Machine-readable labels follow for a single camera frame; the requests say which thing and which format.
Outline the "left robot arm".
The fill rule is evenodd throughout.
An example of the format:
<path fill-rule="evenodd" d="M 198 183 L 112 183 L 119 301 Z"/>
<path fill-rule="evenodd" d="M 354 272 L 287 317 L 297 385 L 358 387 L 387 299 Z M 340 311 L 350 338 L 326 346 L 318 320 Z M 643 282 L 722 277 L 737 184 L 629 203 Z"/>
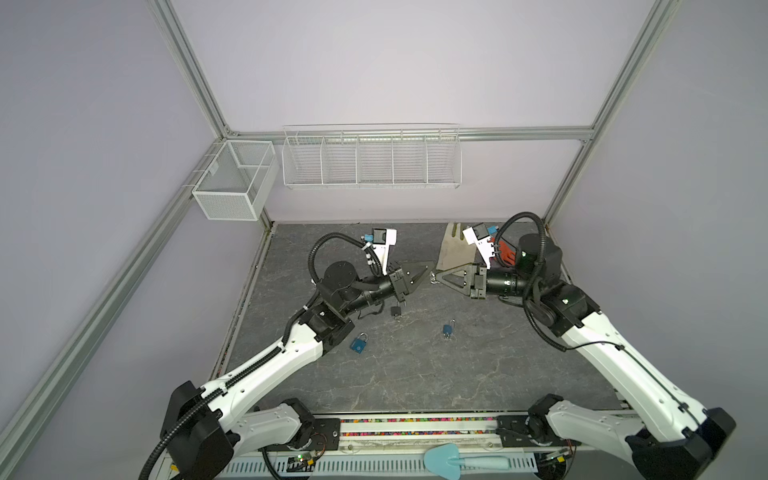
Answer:
<path fill-rule="evenodd" d="M 326 243 L 341 240 L 362 251 L 371 270 L 362 278 L 348 261 L 337 261 L 319 274 L 316 256 Z M 289 399 L 246 421 L 249 411 L 292 374 L 319 360 L 351 333 L 352 315 L 389 298 L 402 302 L 434 270 L 433 261 L 405 262 L 389 268 L 375 237 L 355 239 L 331 232 L 311 247 L 307 268 L 315 290 L 287 321 L 282 336 L 234 370 L 195 386 L 187 381 L 169 400 L 160 439 L 142 466 L 150 477 L 169 454 L 180 479 L 213 479 L 240 453 L 272 445 L 310 442 L 315 421 L 304 404 Z"/>

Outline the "small blue padlock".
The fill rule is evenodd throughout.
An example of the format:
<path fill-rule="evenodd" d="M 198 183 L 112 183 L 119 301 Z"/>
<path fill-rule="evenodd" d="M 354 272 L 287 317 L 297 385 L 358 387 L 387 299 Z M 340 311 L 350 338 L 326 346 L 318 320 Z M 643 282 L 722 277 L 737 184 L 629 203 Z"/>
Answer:
<path fill-rule="evenodd" d="M 453 337 L 453 335 L 454 335 L 454 330 L 455 330 L 455 322 L 454 321 L 451 321 L 451 322 L 449 322 L 447 324 L 444 324 L 443 328 L 442 328 L 442 335 L 443 335 L 443 337 L 445 339 L 451 339 Z"/>

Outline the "red rubber glove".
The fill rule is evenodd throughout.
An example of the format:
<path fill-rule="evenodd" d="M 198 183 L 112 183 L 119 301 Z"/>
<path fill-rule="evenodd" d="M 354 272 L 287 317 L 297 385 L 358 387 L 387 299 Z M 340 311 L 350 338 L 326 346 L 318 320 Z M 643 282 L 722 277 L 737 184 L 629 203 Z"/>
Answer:
<path fill-rule="evenodd" d="M 513 267 L 516 264 L 516 246 L 502 237 L 494 237 L 493 240 L 496 262 L 504 267 Z"/>

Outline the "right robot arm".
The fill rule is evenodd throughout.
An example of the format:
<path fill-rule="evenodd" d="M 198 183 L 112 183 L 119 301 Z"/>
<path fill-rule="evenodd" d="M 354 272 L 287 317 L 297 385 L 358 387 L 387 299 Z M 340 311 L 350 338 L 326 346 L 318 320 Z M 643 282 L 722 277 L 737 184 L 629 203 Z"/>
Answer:
<path fill-rule="evenodd" d="M 535 333 L 562 353 L 582 355 L 633 409 L 629 417 L 579 407 L 556 394 L 526 420 L 498 423 L 502 437 L 545 446 L 582 444 L 633 465 L 645 479 L 697 479 L 736 428 L 722 408 L 707 408 L 654 367 L 619 333 L 598 303 L 562 273 L 562 249 L 532 212 L 499 227 L 483 223 L 443 247 L 433 279 L 472 299 L 516 299 Z"/>

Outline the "white mesh box basket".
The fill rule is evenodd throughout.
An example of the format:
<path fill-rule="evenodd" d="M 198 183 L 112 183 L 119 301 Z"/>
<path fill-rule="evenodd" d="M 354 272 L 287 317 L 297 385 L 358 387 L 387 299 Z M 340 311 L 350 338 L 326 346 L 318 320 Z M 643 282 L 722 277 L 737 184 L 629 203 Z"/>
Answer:
<path fill-rule="evenodd" d="M 272 142 L 225 140 L 192 194 L 216 221 L 259 221 L 279 172 Z"/>

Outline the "aluminium frame profile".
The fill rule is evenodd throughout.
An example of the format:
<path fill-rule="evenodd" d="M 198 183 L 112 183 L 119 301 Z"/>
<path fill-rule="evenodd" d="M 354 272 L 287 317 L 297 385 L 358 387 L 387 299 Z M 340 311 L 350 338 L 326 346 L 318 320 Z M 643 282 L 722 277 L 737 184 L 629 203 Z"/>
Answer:
<path fill-rule="evenodd" d="M 579 140 L 584 146 L 558 187 L 547 219 L 553 219 L 571 190 L 578 170 L 583 166 L 592 146 L 605 132 L 612 115 L 628 92 L 643 64 L 655 48 L 659 37 L 679 9 L 677 1 L 656 1 L 633 43 L 629 56 L 609 91 L 595 121 L 590 126 L 568 127 L 493 127 L 480 129 L 406 128 L 383 130 L 356 129 L 344 131 L 345 137 L 355 134 L 364 139 L 441 139 L 447 133 L 462 141 L 528 141 Z M 107 284 L 96 303 L 77 327 L 51 366 L 41 377 L 9 424 L 1 433 L 1 476 L 10 478 L 21 465 L 29 450 L 40 438 L 53 415 L 71 391 L 75 382 L 100 347 L 119 315 L 127 306 L 154 262 L 186 216 L 192 202 L 192 189 L 212 161 L 218 148 L 229 140 L 244 140 L 246 134 L 231 132 L 214 104 L 212 91 L 204 78 L 199 63 L 180 24 L 178 15 L 168 1 L 150 1 L 147 8 L 164 37 L 188 86 L 202 107 L 216 137 L 200 158 L 195 169 L 154 221 L 126 262 Z"/>

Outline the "beige fabric glove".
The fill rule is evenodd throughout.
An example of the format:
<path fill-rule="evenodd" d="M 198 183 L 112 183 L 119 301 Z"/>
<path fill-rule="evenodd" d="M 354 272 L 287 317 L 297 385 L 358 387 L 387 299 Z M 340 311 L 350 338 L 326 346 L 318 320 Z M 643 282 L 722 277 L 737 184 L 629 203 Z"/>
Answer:
<path fill-rule="evenodd" d="M 475 262 L 477 249 L 466 240 L 463 233 L 465 228 L 466 225 L 461 222 L 449 222 L 446 225 L 436 264 L 438 271 Z"/>

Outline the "teal garden trowel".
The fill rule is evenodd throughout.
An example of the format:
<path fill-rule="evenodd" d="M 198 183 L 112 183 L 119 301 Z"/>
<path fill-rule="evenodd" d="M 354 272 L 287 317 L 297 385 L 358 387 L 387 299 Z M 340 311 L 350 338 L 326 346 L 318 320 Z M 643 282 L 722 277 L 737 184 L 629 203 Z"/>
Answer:
<path fill-rule="evenodd" d="M 511 469 L 510 460 L 503 456 L 462 457 L 455 444 L 445 444 L 426 451 L 423 462 L 429 472 L 447 480 L 459 480 L 462 469 Z"/>

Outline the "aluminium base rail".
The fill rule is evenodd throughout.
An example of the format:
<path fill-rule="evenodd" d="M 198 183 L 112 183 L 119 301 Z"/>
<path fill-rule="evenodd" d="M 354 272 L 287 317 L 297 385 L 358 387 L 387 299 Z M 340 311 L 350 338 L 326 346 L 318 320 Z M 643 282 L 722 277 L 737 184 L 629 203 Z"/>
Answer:
<path fill-rule="evenodd" d="M 550 431 L 534 437 L 534 420 L 525 412 L 429 412 L 311 414 L 297 405 L 250 412 L 222 431 L 196 440 L 191 430 L 171 441 L 168 453 L 175 461 L 193 460 L 215 452 L 227 462 L 260 448 L 293 453 L 325 451 L 328 455 L 416 455 L 444 444 L 464 453 L 552 451 L 572 445 L 615 455 L 619 449 L 605 442 L 634 419 L 631 411 L 598 410 L 595 433 Z"/>

